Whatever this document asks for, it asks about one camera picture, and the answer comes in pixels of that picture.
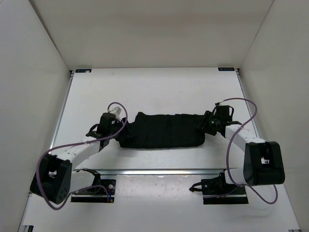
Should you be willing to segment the black pleated skirt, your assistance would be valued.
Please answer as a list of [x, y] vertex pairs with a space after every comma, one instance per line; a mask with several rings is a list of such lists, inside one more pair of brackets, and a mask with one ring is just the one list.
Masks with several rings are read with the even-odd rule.
[[202, 118], [201, 115], [146, 115], [139, 112], [116, 140], [122, 148], [133, 149], [197, 147], [205, 142], [205, 133], [198, 128]]

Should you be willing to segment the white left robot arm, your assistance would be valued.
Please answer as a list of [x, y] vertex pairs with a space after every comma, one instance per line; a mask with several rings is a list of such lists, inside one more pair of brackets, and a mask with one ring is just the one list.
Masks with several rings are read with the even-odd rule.
[[107, 202], [110, 202], [111, 195], [101, 184], [99, 172], [90, 168], [76, 171], [75, 168], [99, 153], [127, 125], [127, 117], [120, 118], [117, 111], [108, 111], [98, 124], [90, 128], [84, 140], [47, 150], [39, 158], [30, 192], [44, 198], [53, 210], [60, 210], [70, 195], [84, 191], [90, 194], [104, 192]]

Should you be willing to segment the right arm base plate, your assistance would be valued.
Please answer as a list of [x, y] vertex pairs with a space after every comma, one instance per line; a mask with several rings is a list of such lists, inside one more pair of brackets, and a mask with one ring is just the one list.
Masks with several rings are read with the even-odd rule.
[[201, 192], [204, 205], [249, 203], [245, 187], [228, 184], [223, 172], [214, 178], [201, 179], [200, 182], [194, 183], [189, 190]]

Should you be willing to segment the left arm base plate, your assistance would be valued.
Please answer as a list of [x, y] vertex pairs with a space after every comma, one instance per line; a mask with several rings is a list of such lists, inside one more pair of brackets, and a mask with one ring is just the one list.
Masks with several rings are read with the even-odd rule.
[[71, 203], [114, 203], [116, 191], [116, 176], [102, 175], [100, 177], [102, 187], [82, 190], [71, 195]]

